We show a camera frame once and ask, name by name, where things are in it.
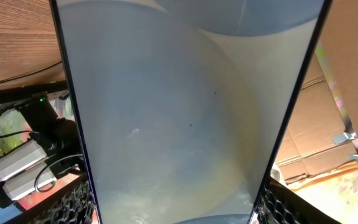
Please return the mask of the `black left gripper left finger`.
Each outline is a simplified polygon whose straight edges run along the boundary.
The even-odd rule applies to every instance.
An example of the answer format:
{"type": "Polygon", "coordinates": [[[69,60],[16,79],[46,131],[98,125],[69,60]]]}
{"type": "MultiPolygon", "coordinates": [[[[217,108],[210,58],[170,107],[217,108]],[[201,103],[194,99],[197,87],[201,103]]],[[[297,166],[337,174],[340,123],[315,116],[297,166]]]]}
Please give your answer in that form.
{"type": "Polygon", "coordinates": [[[92,224],[96,209],[87,176],[81,175],[30,210],[13,224],[92,224]]]}

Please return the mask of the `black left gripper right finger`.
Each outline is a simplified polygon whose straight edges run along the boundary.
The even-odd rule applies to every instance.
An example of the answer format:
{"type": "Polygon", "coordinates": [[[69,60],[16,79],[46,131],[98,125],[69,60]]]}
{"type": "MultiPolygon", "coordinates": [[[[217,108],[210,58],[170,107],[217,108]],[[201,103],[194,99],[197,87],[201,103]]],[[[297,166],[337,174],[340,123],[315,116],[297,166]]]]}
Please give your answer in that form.
{"type": "Polygon", "coordinates": [[[260,224],[339,224],[275,179],[269,179],[255,209],[260,224]]]}

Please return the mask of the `blue Galaxy smartphone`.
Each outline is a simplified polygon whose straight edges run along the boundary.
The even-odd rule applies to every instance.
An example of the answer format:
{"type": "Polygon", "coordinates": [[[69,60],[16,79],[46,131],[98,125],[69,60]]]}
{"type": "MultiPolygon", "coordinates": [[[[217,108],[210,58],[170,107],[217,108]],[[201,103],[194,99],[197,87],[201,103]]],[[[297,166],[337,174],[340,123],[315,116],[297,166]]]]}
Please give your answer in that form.
{"type": "Polygon", "coordinates": [[[331,6],[52,1],[100,223],[249,223],[331,6]]]}

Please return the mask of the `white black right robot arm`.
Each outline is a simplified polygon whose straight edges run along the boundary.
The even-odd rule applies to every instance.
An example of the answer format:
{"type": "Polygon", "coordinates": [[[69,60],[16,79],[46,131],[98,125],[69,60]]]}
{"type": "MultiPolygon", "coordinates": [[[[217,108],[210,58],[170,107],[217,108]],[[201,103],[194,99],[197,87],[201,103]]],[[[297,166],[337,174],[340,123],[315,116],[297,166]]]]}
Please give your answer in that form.
{"type": "Polygon", "coordinates": [[[85,173],[76,123],[59,118],[47,96],[0,98],[0,116],[18,111],[30,127],[27,141],[0,157],[0,182],[37,165],[45,165],[56,178],[85,173]]]}

